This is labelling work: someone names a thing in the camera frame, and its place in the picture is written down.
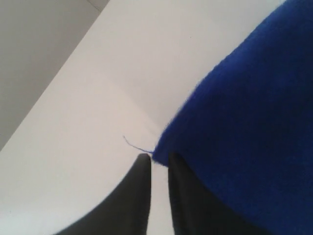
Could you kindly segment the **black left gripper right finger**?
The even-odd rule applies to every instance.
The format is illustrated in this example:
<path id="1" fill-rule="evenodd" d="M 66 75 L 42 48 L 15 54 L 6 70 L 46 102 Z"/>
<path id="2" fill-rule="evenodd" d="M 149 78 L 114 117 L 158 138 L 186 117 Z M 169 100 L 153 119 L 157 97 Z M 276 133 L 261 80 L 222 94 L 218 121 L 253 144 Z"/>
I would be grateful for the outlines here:
<path id="1" fill-rule="evenodd" d="M 168 186 L 176 235 L 252 234 L 252 226 L 207 190 L 178 154 L 169 157 Z"/>

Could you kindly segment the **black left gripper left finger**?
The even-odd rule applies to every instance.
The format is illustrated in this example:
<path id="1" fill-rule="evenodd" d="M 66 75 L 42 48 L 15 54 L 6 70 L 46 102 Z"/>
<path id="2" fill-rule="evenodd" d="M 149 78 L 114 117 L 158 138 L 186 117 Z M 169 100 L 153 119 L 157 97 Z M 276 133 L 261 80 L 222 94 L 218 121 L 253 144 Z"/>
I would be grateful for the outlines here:
<path id="1" fill-rule="evenodd" d="M 60 235 L 145 235 L 151 206 L 151 158 L 139 154 L 118 186 Z"/>

